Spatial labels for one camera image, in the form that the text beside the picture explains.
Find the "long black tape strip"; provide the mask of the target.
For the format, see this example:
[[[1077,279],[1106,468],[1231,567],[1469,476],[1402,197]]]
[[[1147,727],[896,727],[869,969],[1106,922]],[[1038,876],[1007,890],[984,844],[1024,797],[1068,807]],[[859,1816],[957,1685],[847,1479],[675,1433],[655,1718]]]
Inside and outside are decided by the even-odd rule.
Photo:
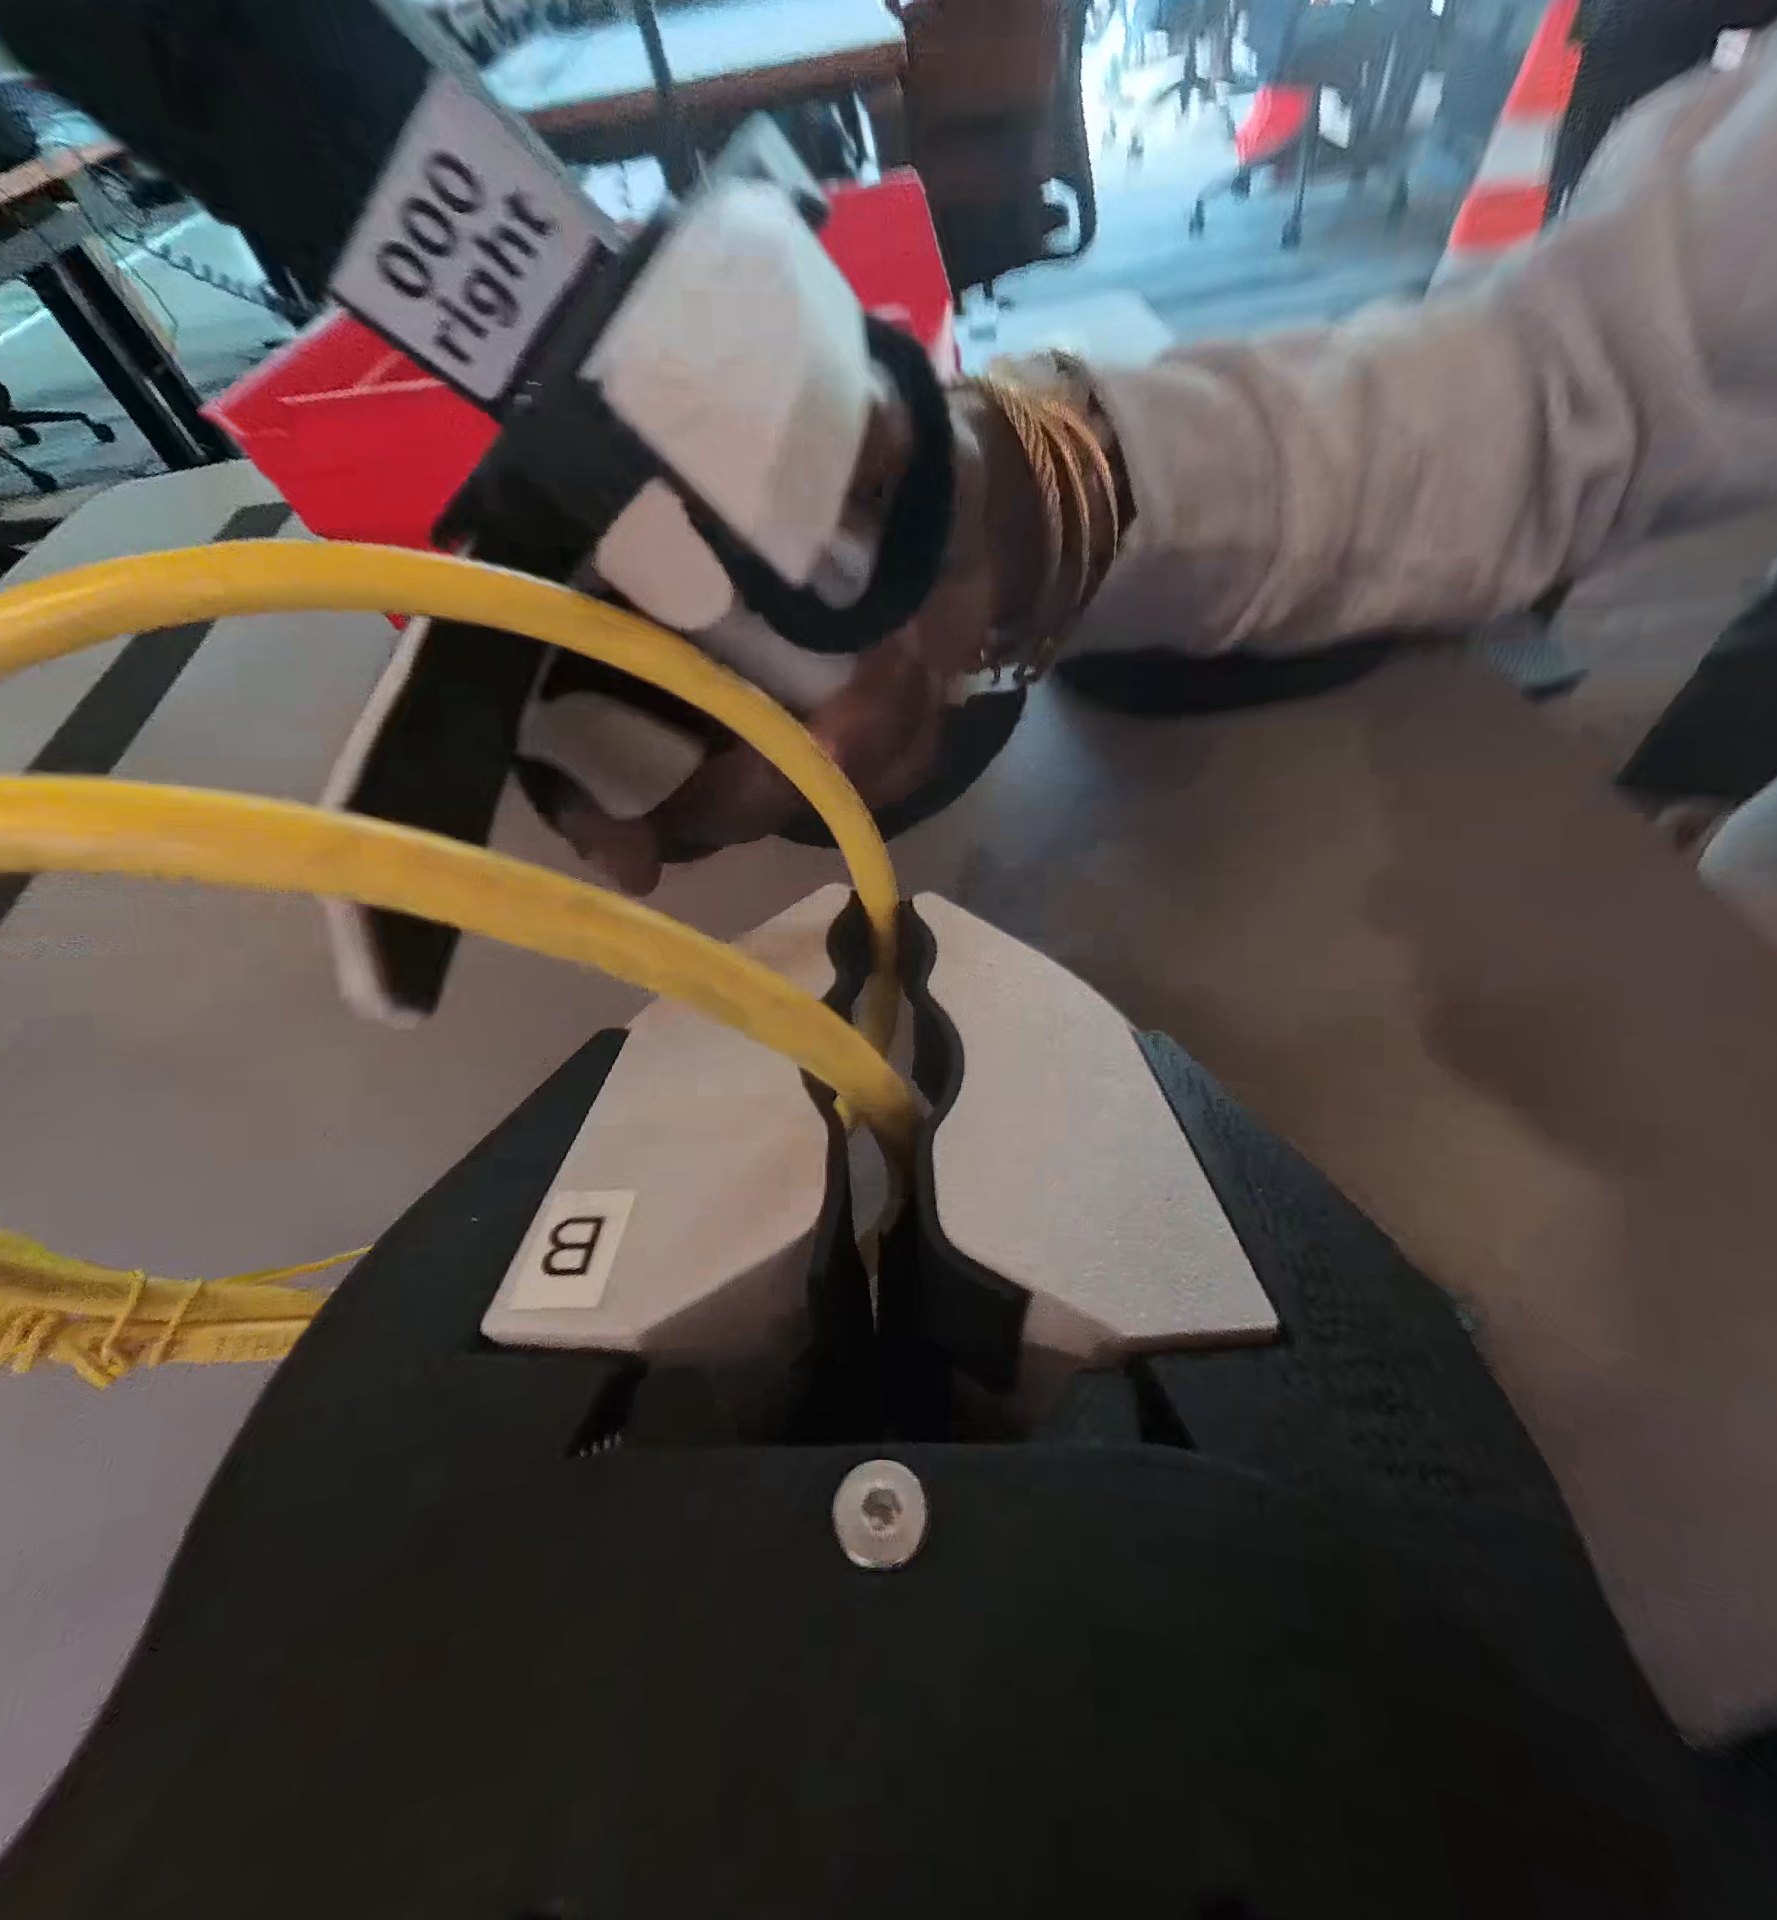
[[[107,673],[77,693],[77,708],[55,721],[55,732],[33,751],[29,772],[98,779],[115,772],[141,727],[158,715],[182,673],[200,660],[217,615],[134,632],[107,660]],[[0,924],[20,902],[33,876],[0,867]]]

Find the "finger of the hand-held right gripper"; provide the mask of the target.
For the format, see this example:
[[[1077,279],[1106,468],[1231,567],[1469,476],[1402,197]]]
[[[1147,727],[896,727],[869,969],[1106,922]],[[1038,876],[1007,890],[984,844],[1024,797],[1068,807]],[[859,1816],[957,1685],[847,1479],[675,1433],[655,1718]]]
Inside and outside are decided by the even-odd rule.
[[[538,637],[437,615],[407,620],[331,754],[323,807],[491,844],[538,682]],[[455,924],[350,899],[325,899],[323,915],[331,981],[358,1016],[390,1029],[437,1016],[463,945]]]

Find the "grey desk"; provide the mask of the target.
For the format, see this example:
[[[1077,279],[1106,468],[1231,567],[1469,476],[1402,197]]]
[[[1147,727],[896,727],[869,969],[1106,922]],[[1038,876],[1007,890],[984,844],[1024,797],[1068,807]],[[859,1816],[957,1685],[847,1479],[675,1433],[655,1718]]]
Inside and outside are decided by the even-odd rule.
[[[0,1373],[284,1355],[0,1915],[1777,1915],[1777,946],[1453,655],[1047,715],[947,902],[1139,1032],[1275,1343],[968,1384],[904,1308],[904,907],[771,698],[483,567],[189,545],[0,594],[412,612],[786,763],[859,899],[736,946],[287,797],[0,779],[0,867],[350,899],[787,1053],[854,1135],[787,1355],[479,1337],[627,1029],[307,1297],[0,1235]]]

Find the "wooden office desk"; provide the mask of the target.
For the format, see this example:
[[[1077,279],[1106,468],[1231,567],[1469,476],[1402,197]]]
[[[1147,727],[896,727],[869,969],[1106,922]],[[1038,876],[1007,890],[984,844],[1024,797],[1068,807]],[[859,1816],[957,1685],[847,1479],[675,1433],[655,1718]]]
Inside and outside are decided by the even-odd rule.
[[[115,158],[121,141],[85,141],[0,171],[0,285],[20,283],[38,301],[166,468],[238,462],[238,441],[99,254],[92,184]]]
[[[661,13],[670,108],[695,134],[748,111],[896,88],[910,38],[878,0],[748,0]],[[645,158],[666,134],[632,15],[543,26],[483,67],[483,88],[578,165]]]

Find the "orange traffic cone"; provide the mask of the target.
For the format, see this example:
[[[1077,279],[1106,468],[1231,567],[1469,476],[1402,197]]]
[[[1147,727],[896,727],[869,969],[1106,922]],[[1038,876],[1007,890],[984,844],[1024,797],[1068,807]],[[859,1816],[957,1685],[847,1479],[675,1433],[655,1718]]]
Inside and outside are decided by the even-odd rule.
[[[1539,13],[1427,291],[1453,285],[1539,238],[1552,207],[1552,148],[1582,75],[1575,15],[1575,0]]]

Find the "red plastic bin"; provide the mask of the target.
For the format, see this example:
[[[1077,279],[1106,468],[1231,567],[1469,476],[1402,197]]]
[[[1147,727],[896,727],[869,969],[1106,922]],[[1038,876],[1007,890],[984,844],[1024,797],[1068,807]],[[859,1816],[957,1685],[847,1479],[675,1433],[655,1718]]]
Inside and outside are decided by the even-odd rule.
[[[822,250],[875,324],[918,340],[939,377],[957,374],[952,285],[918,171],[829,184]],[[437,545],[438,515],[496,441],[472,403],[350,308],[273,349],[202,419],[307,528],[390,545]]]

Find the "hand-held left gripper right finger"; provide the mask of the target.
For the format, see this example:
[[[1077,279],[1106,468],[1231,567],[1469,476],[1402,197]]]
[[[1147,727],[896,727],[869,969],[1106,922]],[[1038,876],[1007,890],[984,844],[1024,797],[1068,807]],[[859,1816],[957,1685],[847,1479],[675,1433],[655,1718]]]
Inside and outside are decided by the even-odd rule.
[[[910,1329],[968,1384],[1282,1337],[1133,1022],[942,890],[904,907]]]

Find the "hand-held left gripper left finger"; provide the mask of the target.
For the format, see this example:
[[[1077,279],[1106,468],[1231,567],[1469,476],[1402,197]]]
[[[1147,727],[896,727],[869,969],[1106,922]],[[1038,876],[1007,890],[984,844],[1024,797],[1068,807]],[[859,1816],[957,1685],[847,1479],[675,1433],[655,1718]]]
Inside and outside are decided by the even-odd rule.
[[[496,1350],[787,1355],[809,1265],[847,1230],[854,1135],[799,1068],[655,997],[627,1022],[500,1285]]]

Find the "person's right hand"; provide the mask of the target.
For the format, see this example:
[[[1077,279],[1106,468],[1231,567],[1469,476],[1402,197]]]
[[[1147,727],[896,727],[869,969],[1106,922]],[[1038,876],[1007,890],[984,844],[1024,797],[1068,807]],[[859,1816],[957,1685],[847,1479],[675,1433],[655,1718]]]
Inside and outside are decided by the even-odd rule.
[[[878,807],[939,763],[947,686],[1013,628],[1042,575],[1032,462],[1000,406],[952,381],[952,542],[947,571],[910,628],[875,642],[854,675],[809,711],[809,732]],[[619,890],[645,899],[666,863],[778,838],[799,791],[748,747],[704,754],[651,819],[565,807],[556,838]]]

